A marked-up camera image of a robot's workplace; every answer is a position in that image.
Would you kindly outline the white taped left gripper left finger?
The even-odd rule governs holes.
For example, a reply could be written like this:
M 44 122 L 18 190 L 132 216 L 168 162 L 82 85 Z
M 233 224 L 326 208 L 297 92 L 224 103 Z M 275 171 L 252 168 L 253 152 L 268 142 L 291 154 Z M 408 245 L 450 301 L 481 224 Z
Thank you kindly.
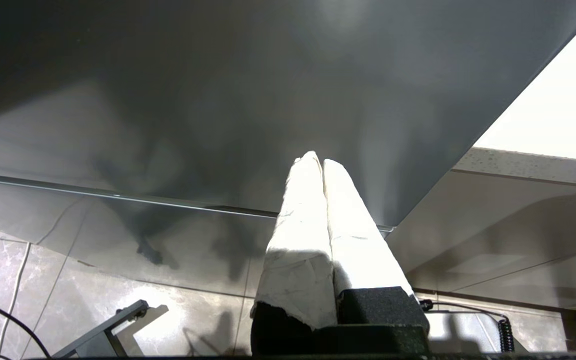
M 251 309 L 255 356 L 312 354 L 338 325 L 323 167 L 314 151 L 294 160 Z

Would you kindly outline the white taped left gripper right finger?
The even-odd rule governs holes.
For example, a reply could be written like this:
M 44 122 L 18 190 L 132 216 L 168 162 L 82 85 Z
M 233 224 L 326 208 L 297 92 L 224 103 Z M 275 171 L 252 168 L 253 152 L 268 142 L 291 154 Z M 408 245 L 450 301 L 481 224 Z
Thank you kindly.
M 323 185 L 338 323 L 429 326 L 402 267 L 345 167 L 326 159 Z

